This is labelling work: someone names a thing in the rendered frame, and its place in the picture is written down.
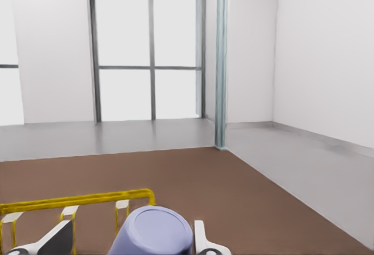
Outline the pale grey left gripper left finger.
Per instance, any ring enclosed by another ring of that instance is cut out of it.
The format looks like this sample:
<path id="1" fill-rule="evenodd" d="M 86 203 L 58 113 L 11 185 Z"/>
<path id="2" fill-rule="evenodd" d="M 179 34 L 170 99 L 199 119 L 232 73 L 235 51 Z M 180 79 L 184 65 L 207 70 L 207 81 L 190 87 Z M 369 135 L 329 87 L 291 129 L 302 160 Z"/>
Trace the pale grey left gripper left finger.
<path id="1" fill-rule="evenodd" d="M 17 246 L 5 255 L 71 255 L 72 245 L 72 221 L 63 220 L 39 241 Z"/>

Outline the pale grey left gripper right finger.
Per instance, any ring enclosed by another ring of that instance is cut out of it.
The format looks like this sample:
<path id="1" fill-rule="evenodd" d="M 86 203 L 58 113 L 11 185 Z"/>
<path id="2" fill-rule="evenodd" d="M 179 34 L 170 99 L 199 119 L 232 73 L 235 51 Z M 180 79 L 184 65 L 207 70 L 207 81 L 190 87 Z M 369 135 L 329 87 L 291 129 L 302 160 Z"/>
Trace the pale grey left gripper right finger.
<path id="1" fill-rule="evenodd" d="M 196 255 L 231 255 L 228 247 L 210 242 L 207 239 L 202 220 L 194 220 L 194 233 Z"/>

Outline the lavender cup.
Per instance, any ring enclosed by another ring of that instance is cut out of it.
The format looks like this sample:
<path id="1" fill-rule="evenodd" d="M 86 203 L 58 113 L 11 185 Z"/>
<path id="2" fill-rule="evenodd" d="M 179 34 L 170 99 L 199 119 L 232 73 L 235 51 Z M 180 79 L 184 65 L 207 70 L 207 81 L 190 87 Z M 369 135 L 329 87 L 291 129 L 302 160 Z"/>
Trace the lavender cup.
<path id="1" fill-rule="evenodd" d="M 187 220 L 162 206 L 143 206 L 126 218 L 108 255 L 192 255 Z"/>

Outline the silver frame post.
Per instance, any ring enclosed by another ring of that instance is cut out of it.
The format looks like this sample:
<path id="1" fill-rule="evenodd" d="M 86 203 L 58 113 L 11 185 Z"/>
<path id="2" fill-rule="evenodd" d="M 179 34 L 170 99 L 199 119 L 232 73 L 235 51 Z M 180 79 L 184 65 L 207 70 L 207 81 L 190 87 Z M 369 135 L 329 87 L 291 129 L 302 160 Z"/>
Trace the silver frame post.
<path id="1" fill-rule="evenodd" d="M 226 150 L 226 62 L 228 0 L 217 0 L 216 8 L 216 109 L 214 144 Z"/>

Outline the grey window frame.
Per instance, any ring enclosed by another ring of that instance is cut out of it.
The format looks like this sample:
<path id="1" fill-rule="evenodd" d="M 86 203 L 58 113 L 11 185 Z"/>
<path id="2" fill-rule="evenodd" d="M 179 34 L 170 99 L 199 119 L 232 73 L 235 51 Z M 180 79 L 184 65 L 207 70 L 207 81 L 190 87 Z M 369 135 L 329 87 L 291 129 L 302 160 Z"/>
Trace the grey window frame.
<path id="1" fill-rule="evenodd" d="M 0 125 L 158 118 L 159 74 L 197 68 L 196 17 L 195 0 L 0 0 L 17 76 L 0 75 Z"/>

